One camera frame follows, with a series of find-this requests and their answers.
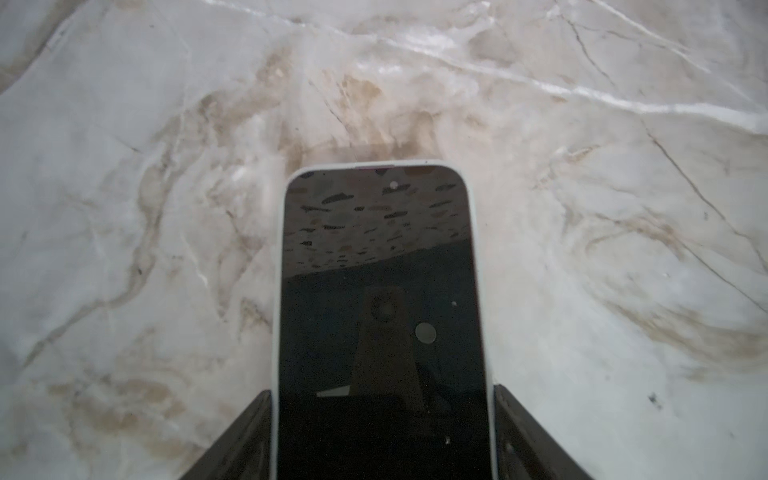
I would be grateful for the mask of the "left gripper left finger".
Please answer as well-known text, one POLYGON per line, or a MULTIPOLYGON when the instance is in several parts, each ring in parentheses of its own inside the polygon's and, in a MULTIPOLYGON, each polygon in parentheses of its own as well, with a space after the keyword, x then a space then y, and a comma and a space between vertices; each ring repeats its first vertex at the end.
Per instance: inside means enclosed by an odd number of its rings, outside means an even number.
POLYGON ((180 479, 269 479, 271 406, 262 391, 180 479))

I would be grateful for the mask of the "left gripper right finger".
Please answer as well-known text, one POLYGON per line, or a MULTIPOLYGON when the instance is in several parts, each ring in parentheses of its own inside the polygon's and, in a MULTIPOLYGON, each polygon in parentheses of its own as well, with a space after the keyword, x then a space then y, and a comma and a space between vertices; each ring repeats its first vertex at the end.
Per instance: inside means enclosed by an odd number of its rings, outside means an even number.
POLYGON ((501 384, 494 409, 499 479, 593 479, 501 384))

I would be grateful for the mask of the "black phone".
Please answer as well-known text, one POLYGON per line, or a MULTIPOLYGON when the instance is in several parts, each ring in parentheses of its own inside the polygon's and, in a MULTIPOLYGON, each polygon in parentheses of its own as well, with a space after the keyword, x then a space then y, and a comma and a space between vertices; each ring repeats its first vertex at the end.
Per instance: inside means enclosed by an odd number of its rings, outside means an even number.
POLYGON ((280 226, 272 477, 496 478, 462 175, 427 160, 304 168, 280 226))

